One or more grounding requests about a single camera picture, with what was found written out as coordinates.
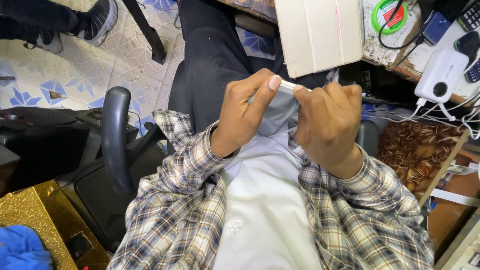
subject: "green tape roll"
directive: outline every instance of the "green tape roll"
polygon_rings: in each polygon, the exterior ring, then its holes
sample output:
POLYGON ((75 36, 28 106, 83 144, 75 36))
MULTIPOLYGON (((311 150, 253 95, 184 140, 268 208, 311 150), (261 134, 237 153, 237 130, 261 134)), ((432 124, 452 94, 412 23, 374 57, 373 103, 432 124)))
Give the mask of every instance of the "green tape roll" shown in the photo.
MULTIPOLYGON (((382 26, 390 18, 397 4, 398 0, 381 0, 375 5, 372 12, 372 27, 377 33, 380 32, 382 26)), ((406 21, 407 7, 405 6, 405 3, 403 3, 402 7, 395 14, 393 20, 385 26, 382 35, 391 35, 395 33, 402 28, 406 21)))

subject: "black table leg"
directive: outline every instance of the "black table leg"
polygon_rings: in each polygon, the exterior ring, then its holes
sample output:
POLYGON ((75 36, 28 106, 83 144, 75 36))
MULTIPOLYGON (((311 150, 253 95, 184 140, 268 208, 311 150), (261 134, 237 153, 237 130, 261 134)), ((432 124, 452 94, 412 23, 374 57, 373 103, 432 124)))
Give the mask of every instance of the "black table leg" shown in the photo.
POLYGON ((128 11, 132 15, 135 22, 140 27, 144 37, 146 38, 150 47, 152 47, 152 60, 163 65, 165 63, 165 48, 163 47, 162 41, 158 36, 158 33, 154 28, 152 28, 149 24, 147 19, 145 19, 142 10, 138 6, 136 0, 122 0, 125 6, 127 7, 128 11))

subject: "hand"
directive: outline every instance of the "hand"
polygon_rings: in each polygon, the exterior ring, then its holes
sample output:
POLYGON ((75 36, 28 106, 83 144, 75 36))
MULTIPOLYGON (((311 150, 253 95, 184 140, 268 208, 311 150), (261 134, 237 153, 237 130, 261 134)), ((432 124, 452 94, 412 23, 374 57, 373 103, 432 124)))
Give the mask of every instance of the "hand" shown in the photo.
POLYGON ((268 69, 227 85, 218 127, 210 135, 213 153, 224 158, 248 143, 280 87, 281 78, 268 69), (248 100, 255 95, 251 105, 248 100))
POLYGON ((297 141, 308 157, 340 179, 355 176, 363 155, 355 146, 361 119, 361 88, 330 83, 312 92, 296 85, 300 103, 297 141))

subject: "gold glitter box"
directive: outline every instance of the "gold glitter box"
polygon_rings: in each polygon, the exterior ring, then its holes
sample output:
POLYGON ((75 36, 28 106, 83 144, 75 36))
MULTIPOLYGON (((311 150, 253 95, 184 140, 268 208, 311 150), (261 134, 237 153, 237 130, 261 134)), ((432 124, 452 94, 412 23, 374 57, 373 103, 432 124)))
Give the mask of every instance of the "gold glitter box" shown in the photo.
POLYGON ((55 181, 48 181, 0 198, 0 226, 25 225, 32 228, 43 247, 51 252, 56 270, 104 270, 109 258, 73 208, 55 181), (67 243, 82 233, 91 248, 76 261, 68 252, 67 243))

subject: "tiled floor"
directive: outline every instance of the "tiled floor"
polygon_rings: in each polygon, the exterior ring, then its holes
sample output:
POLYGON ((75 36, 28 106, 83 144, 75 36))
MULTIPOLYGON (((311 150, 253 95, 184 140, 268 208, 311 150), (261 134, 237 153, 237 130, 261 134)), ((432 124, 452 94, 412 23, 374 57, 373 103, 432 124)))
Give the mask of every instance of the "tiled floor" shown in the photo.
MULTIPOLYGON (((86 11, 95 0, 58 2, 86 11)), ((99 47, 61 35, 63 51, 55 55, 41 49, 25 49, 19 40, 0 40, 0 75, 17 78, 0 81, 0 108, 101 107, 108 89, 123 86, 132 93, 130 110, 140 115, 142 123, 153 121, 151 112, 167 107, 175 71, 184 58, 185 42, 181 30, 174 26, 178 12, 174 1, 144 0, 142 4, 145 17, 157 30, 167 51, 166 64, 150 59, 151 50, 142 32, 123 2, 117 0, 117 24, 99 47), (62 94, 62 98, 52 99, 51 92, 62 94)), ((272 41, 241 29, 237 31, 248 55, 273 58, 272 41)), ((139 127, 135 115, 130 120, 139 127)))

